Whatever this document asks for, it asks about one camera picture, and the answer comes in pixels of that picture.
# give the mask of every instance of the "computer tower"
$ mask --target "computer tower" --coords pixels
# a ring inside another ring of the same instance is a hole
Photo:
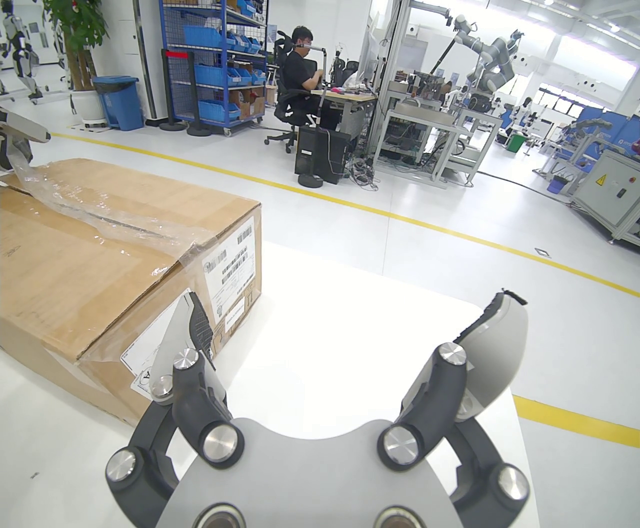
[[[318,130],[317,149],[314,151],[316,129],[300,127],[296,150],[296,174],[309,173],[314,156],[314,173],[325,182],[336,184],[343,178],[351,136],[342,132]]]

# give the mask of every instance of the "potted plant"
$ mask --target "potted plant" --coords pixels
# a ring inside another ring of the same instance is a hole
[[[62,30],[74,90],[71,99],[85,125],[106,123],[92,84],[96,73],[91,49],[108,36],[101,3],[102,0],[43,0],[49,20]]]

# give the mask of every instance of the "green trash bin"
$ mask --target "green trash bin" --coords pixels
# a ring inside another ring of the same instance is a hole
[[[518,152],[525,141],[527,141],[526,136],[514,132],[507,143],[507,150],[509,152]]]

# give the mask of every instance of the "window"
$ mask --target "window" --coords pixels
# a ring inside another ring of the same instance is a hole
[[[558,96],[553,93],[545,93],[540,99],[540,104],[548,108],[553,108],[558,100]]]
[[[567,112],[571,117],[575,117],[576,119],[578,119],[578,117],[580,117],[580,113],[582,112],[582,110],[584,110],[584,107],[580,106],[579,104],[572,104],[571,108],[569,109],[569,112]]]
[[[498,88],[498,91],[515,95],[519,99],[524,93],[528,82],[529,78],[527,76],[516,74],[512,80]]]
[[[540,84],[533,102],[574,118],[578,118],[586,106],[604,108],[589,99],[544,83]]]

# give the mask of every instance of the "cardboard box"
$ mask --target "cardboard box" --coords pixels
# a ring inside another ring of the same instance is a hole
[[[87,159],[43,171],[67,210],[100,230],[3,179],[0,347],[135,424],[172,303],[198,294],[217,354],[260,295],[260,203]]]
[[[266,102],[267,102],[267,104],[270,104],[270,105],[274,106],[276,104],[276,96],[278,94],[278,87],[275,86],[274,84],[267,84],[265,86],[265,88],[267,90]]]
[[[230,90],[229,102],[240,109],[240,119],[264,114],[264,87]]]

